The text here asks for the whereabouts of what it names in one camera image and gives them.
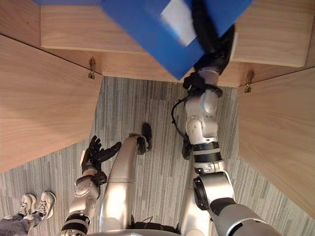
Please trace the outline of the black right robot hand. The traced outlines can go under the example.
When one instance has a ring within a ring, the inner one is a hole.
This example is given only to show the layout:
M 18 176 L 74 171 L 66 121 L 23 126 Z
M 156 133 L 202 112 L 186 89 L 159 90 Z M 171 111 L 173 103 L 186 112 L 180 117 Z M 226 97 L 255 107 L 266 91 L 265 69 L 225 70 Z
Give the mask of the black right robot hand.
M 194 69 L 199 71 L 211 67 L 222 74 L 230 61 L 235 25 L 219 36 L 203 0 L 192 1 L 191 16 L 198 43 L 204 50 L 203 56 L 194 64 Z

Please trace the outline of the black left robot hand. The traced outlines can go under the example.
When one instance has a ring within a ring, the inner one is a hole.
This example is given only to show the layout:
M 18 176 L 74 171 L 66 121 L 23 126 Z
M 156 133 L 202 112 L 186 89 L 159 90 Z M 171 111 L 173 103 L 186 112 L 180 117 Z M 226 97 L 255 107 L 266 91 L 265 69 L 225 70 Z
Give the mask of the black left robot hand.
M 120 150 L 122 143 L 117 142 L 107 149 L 103 149 L 101 146 L 100 138 L 94 135 L 81 161 L 82 173 L 91 168 L 101 172 L 101 164 L 115 156 Z

